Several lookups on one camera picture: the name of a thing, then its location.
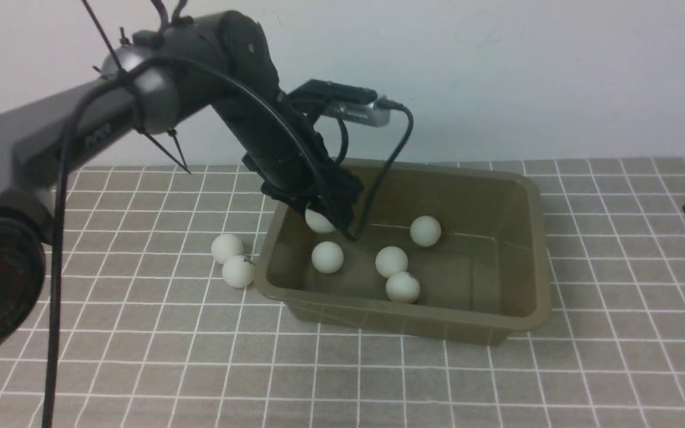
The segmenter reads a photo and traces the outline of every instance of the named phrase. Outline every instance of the container rim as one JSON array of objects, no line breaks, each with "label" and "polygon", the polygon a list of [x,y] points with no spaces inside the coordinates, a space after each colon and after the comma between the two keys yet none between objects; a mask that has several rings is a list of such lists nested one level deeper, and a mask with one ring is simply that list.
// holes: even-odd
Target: container rim
[{"label": "container rim", "polygon": [[[350,159],[345,165],[377,166],[378,160]],[[479,178],[494,178],[514,181],[520,184],[526,193],[530,210],[530,232],[533,242],[533,271],[535,271],[536,308],[525,317],[513,317],[502,314],[487,314],[483,312],[461,311],[459,309],[434,308],[419,306],[418,304],[395,303],[394,301],[372,300],[358,297],[335,296],[334,304],[329,303],[329,295],[308,292],[299,289],[285,289],[277,287],[268,279],[267,273],[270,263],[271,250],[278,241],[279,231],[288,214],[289,208],[285,204],[278,204],[271,221],[263,249],[256,262],[255,287],[266,298],[275,301],[293,301],[302,306],[322,306],[364,311],[377,311],[381,314],[391,314],[424,319],[430,322],[464,323],[483,325],[490,328],[503,328],[511,331],[531,331],[543,325],[550,317],[552,310],[551,284],[549,279],[549,258],[546,248],[546,233],[543,222],[543,207],[541,192],[538,185],[530,178],[521,174],[505,171],[486,171],[471,168],[446,167],[442,165],[424,165],[423,163],[396,162],[392,169],[402,171],[435,172],[440,174],[471,175]]]}]

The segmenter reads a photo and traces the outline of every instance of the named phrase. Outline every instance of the ping pong ball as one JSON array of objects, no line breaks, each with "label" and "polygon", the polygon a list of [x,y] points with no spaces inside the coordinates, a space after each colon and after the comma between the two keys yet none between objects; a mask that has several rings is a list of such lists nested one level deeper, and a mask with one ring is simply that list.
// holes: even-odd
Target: ping pong ball
[{"label": "ping pong ball", "polygon": [[435,242],[438,242],[438,239],[440,239],[440,223],[433,217],[421,216],[411,223],[410,233],[411,240],[413,240],[417,246],[434,246]]},{"label": "ping pong ball", "polygon": [[395,273],[385,284],[388,298],[398,303],[414,303],[419,298],[419,291],[419,281],[408,272]]},{"label": "ping pong ball", "polygon": [[226,284],[236,289],[244,289],[253,282],[253,262],[245,256],[234,256],[226,260],[221,269],[221,276]]},{"label": "ping pong ball", "polygon": [[409,267],[409,258],[399,247],[384,247],[377,253],[375,267],[380,275],[389,278]]},{"label": "ping pong ball", "polygon": [[210,246],[210,252],[213,254],[215,261],[223,265],[226,263],[226,260],[242,254],[244,247],[242,246],[242,241],[237,236],[223,234],[213,241],[213,244]]},{"label": "ping pong ball", "polygon": [[332,241],[325,241],[310,253],[310,262],[321,273],[335,273],[343,266],[343,249]]},{"label": "ping pong ball", "polygon": [[326,234],[335,230],[334,225],[326,217],[310,208],[305,209],[305,222],[310,230],[315,231],[315,233]]}]

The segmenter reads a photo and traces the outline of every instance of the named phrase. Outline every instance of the white wall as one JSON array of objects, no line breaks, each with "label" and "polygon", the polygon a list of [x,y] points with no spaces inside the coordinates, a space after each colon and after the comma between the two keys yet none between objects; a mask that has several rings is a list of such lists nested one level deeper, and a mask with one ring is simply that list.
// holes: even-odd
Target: white wall
[{"label": "white wall", "polygon": [[[157,26],[147,0],[92,4],[114,40],[120,25]],[[685,0],[190,0],[187,12],[226,8],[263,24],[285,90],[322,78],[410,106],[402,160],[685,154]],[[95,77],[105,52],[81,2],[0,10],[0,111]],[[386,157],[404,125],[353,125],[351,156]],[[334,122],[321,129],[337,147]],[[242,154],[212,111],[179,131],[190,163]],[[168,160],[130,136],[95,162]]]}]

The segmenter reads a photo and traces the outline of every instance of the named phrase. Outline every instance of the plastic bin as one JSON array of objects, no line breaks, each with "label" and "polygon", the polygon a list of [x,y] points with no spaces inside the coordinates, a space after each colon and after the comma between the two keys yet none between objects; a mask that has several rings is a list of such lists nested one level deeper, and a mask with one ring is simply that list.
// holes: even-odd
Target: plastic bin
[{"label": "plastic bin", "polygon": [[[345,165],[368,188],[382,163]],[[424,215],[435,217],[443,229],[432,247],[419,247],[410,238],[411,222]],[[345,254],[334,274],[319,273],[310,262],[321,241],[337,242]],[[407,253],[408,271],[422,289],[416,303],[388,300],[386,280],[375,269],[377,252],[386,246]],[[541,194],[518,174],[396,163],[359,242],[339,232],[316,235],[280,204],[256,263],[255,284],[301,320],[500,344],[514,331],[543,325],[551,314]]]}]

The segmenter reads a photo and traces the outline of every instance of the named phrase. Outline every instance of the olive green plastic container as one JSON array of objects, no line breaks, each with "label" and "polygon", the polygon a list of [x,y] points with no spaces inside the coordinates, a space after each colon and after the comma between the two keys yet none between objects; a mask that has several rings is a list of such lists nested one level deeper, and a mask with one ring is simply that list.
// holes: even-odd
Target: olive green plastic container
[{"label": "olive green plastic container", "polygon": [[[345,167],[368,191],[382,162],[349,160]],[[410,238],[411,222],[424,215],[435,217],[443,229],[432,247],[419,247]],[[345,254],[342,268],[331,275],[310,262],[321,241],[337,242]],[[386,279],[375,269],[377,252],[386,246],[407,253],[408,271],[421,284],[416,303],[388,300]],[[337,231],[318,235],[280,204],[256,264],[255,284],[301,320],[500,344],[513,332],[538,328],[551,314],[541,194],[518,174],[395,163],[358,242]]]}]

